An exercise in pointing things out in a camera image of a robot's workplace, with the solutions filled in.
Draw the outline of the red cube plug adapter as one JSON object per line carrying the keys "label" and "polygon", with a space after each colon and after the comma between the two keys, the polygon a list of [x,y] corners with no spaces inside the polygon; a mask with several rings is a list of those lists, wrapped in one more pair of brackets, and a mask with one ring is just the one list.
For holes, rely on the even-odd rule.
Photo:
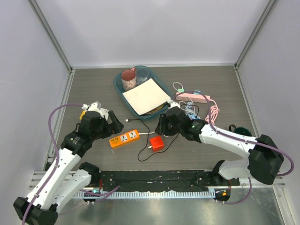
{"label": "red cube plug adapter", "polygon": [[150,138],[150,146],[148,147],[152,149],[152,151],[158,152],[164,148],[164,142],[160,135]]}

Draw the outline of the yellow cube plug adapter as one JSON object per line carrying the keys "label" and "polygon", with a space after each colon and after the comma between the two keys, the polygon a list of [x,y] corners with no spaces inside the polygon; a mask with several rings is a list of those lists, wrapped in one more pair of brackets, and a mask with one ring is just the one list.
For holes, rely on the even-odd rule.
{"label": "yellow cube plug adapter", "polygon": [[79,120],[82,120],[82,117],[85,115],[86,111],[83,111],[79,117]]}

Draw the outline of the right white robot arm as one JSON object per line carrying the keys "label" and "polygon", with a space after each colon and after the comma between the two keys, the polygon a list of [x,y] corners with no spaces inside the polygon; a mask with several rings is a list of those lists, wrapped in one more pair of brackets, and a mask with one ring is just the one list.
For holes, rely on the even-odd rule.
{"label": "right white robot arm", "polygon": [[192,120],[177,106],[160,115],[155,132],[167,136],[180,134],[189,141],[217,146],[240,156],[241,160],[217,163],[211,174],[217,185],[239,177],[250,177],[271,185],[284,161],[283,154],[278,152],[269,136],[240,135],[215,127],[205,120]]}

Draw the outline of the white square power socket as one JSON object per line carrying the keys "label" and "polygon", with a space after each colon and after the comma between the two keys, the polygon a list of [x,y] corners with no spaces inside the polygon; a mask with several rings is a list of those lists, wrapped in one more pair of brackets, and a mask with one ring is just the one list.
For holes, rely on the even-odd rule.
{"label": "white square power socket", "polygon": [[103,117],[108,118],[108,116],[109,116],[109,114],[108,114],[109,110],[108,110],[108,109],[101,108],[101,109],[100,109],[100,112],[101,112],[101,115],[102,115]]}

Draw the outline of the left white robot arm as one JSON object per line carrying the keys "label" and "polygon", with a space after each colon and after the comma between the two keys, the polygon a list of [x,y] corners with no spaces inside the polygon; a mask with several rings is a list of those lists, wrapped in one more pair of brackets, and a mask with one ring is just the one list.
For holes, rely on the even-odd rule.
{"label": "left white robot arm", "polygon": [[56,159],[37,186],[26,197],[15,200],[13,206],[22,224],[55,224],[75,194],[87,185],[95,187],[100,181],[99,168],[90,163],[81,164],[73,178],[65,178],[94,141],[120,133],[123,128],[113,111],[106,115],[95,110],[87,111],[76,130],[65,136]]}

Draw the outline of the orange power strip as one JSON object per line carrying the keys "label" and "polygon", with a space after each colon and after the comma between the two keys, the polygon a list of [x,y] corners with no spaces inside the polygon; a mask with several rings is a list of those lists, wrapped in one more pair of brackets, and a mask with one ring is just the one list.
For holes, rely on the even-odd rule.
{"label": "orange power strip", "polygon": [[122,147],[133,141],[136,141],[139,139],[139,137],[140,137],[140,135],[139,135],[138,131],[135,129],[135,130],[126,132],[122,135],[111,138],[109,140],[109,144],[110,144],[111,148],[115,149],[115,148]]}

